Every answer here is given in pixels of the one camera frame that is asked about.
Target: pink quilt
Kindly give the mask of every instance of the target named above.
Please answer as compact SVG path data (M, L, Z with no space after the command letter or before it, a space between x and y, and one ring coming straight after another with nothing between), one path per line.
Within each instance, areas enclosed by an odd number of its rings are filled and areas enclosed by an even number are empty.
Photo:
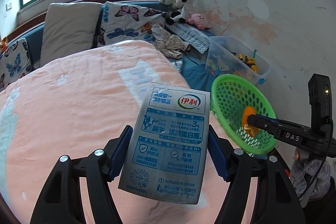
M22 224L28 224L36 200L56 161L88 156L134 126L149 81L188 88L184 78L144 41L106 46L54 60L0 93L0 192ZM228 138L214 116L210 123ZM217 175L207 154L197 205L163 203L118 189L110 190L124 224L212 224L228 183ZM94 224L85 179L83 207ZM252 179L242 223L250 223L256 192Z

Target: pink plush toy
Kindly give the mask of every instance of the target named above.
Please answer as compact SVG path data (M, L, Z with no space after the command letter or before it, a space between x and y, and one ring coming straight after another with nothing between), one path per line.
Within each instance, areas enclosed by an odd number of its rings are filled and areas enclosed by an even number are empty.
M191 25L195 25L200 30L204 30L205 28L211 28L210 23L202 14L193 14L192 12L190 12L190 18L188 19L188 23Z

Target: hand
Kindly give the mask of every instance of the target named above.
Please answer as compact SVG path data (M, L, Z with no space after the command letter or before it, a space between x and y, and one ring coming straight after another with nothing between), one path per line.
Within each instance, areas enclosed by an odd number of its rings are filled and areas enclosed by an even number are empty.
M307 182L304 178L305 174L313 177L322 163L321 160L310 160L302 164L299 161L299 149L296 148L294 162L291 168L290 180L293 184L297 196L303 193L307 187ZM317 175L316 186L310 196L309 201L323 198L330 188L330 165L327 161L324 162L320 172Z

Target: wall switch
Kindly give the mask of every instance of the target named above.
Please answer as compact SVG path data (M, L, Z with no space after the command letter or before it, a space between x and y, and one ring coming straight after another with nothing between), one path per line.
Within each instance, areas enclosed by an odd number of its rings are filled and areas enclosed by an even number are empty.
M9 2L6 4L6 10L12 9L12 3Z

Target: yili logo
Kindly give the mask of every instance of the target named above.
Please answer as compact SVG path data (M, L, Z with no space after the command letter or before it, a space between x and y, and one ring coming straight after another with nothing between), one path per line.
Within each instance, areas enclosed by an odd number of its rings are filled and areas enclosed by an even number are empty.
M184 109L194 109L201 103L201 99L193 94L186 94L177 100L178 105Z

